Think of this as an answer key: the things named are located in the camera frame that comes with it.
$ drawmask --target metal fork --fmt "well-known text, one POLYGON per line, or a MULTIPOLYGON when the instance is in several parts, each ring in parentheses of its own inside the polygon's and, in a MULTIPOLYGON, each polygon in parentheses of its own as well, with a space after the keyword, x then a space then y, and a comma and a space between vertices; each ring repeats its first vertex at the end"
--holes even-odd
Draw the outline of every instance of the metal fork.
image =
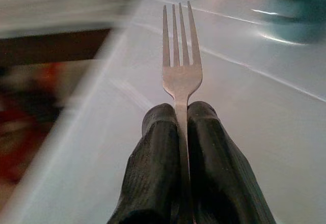
POLYGON ((191 192, 191 179, 189 169, 189 153, 187 139, 187 108, 190 95, 198 89, 202 83, 203 72, 199 53, 193 11, 188 2, 189 27, 192 41, 193 64, 189 63, 187 40, 183 22, 182 7, 179 3, 179 15, 181 26, 182 59, 183 65, 179 60, 179 45, 177 34, 177 23, 175 17, 175 6, 172 5, 173 15, 173 63, 170 64, 170 48, 168 33, 167 6, 163 7, 163 68, 162 79, 163 87, 175 102, 175 113, 179 123, 179 149, 181 166, 181 196, 182 201, 179 208, 179 223, 196 223, 191 192))

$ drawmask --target white tabletop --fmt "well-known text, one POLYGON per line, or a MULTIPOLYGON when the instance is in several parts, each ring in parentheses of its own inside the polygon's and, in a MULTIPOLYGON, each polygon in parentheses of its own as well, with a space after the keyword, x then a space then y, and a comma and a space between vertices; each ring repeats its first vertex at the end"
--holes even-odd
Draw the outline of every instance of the white tabletop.
MULTIPOLYGON (((186 1, 142 0, 127 29, 107 40, 77 91, 80 104, 60 117, 1 223, 106 223, 144 114, 173 102, 161 86, 162 8, 171 16, 170 3, 181 2, 186 13, 186 1)), ((263 37, 252 11, 261 0, 190 2, 203 65, 191 101, 215 108, 278 223, 324 223, 325 43, 263 37)))

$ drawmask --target blurry teal object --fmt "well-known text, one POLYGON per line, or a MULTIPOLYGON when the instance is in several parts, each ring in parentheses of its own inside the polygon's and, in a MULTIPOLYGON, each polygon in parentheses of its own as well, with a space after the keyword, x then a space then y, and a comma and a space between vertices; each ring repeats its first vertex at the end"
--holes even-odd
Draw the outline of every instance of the blurry teal object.
POLYGON ((260 12, 277 38, 307 43, 324 36, 326 0, 266 0, 260 12))

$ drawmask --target fork tine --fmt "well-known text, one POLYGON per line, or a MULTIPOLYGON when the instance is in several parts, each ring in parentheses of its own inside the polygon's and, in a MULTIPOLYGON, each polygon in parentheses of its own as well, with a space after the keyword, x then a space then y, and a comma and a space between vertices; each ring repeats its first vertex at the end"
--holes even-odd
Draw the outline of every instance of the fork tine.
POLYGON ((179 12, 180 12, 180 24, 181 24, 182 60, 183 60, 183 65, 189 65, 187 38, 185 36, 181 3, 179 3, 179 12))
POLYGON ((169 31, 168 31, 168 16, 167 6, 163 7, 163 61, 162 65, 170 66, 170 47, 169 47, 169 31))
POLYGON ((174 4, 172 5, 172 12, 173 12, 173 64, 174 66, 180 66, 178 31, 177 31, 177 21, 175 18, 174 4))
POLYGON ((193 10, 188 1, 188 15, 189 15, 189 27, 190 27, 190 36, 192 39, 192 50, 193 50, 193 61, 194 64, 201 65, 200 52, 199 52, 199 43, 197 38, 197 32, 195 27, 195 20, 193 15, 193 10))

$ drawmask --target dark wooden surface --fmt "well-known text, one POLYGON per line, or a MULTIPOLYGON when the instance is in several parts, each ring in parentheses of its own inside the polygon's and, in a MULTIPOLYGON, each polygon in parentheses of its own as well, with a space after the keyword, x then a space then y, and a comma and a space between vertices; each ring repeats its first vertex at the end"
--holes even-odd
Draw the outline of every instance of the dark wooden surface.
POLYGON ((110 29, 0 39, 0 66, 92 59, 110 29))

